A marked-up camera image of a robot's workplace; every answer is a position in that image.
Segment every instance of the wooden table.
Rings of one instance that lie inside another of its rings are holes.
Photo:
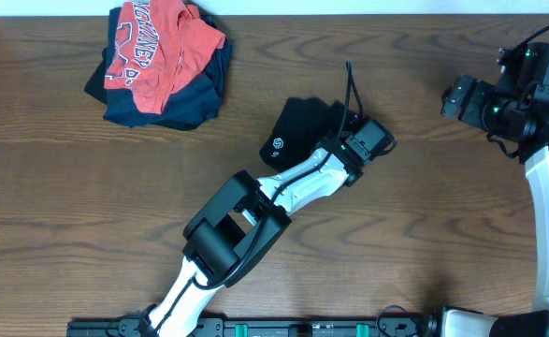
[[[61,336],[164,297],[182,229],[258,150],[289,96],[344,97],[399,145],[351,188],[313,202],[208,309],[371,316],[400,304],[530,310],[534,213],[524,169],[440,115],[457,75],[495,81],[498,48],[549,16],[221,17],[234,41],[220,117],[196,131],[102,120],[82,88],[107,18],[0,18],[0,336]],[[549,33],[541,39],[549,40]]]

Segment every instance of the white wall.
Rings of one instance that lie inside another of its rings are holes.
[[[123,0],[0,0],[0,16],[108,15]],[[549,13],[549,0],[195,0],[215,15]]]

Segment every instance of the folded black cloth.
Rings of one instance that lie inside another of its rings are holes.
[[[162,114],[139,112],[133,93],[128,89],[104,89],[106,60],[112,60],[114,56],[120,12],[120,8],[114,8],[109,13],[108,47],[102,52],[102,63],[85,85],[87,94],[108,105],[104,119],[130,127],[153,124],[187,131],[197,128],[208,119],[216,118],[223,103],[224,80],[233,50],[228,39],[223,48],[214,52],[201,74],[176,94],[170,95]],[[212,17],[201,19],[216,28]]]
[[[310,157],[318,140],[339,131],[344,105],[334,102],[330,107],[320,98],[286,100],[272,134],[259,155],[278,172],[290,169]],[[348,110],[343,130],[354,131],[357,113]]]

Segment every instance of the clothing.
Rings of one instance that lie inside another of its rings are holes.
[[[104,61],[85,85],[87,94],[108,105],[104,119],[130,127],[154,124],[178,130],[192,130],[207,119],[216,118],[223,103],[224,80],[232,56],[233,48],[228,40],[221,49],[214,52],[201,74],[176,94],[170,95],[162,114],[139,112],[133,93],[128,89],[104,88],[106,60],[111,60],[116,50],[114,37],[120,12],[120,8],[114,8],[109,13],[108,47],[102,52]],[[202,20],[216,28],[212,17],[203,17]]]
[[[224,34],[181,0],[125,2],[104,87],[133,92],[137,109],[162,113],[168,98],[187,86],[224,46]]]
[[[300,164],[310,157],[318,140],[326,135],[336,135],[343,110],[344,105],[338,101],[328,107],[316,97],[288,98],[259,155],[278,172]],[[354,122],[357,122],[357,114],[348,110],[343,130],[353,131]]]

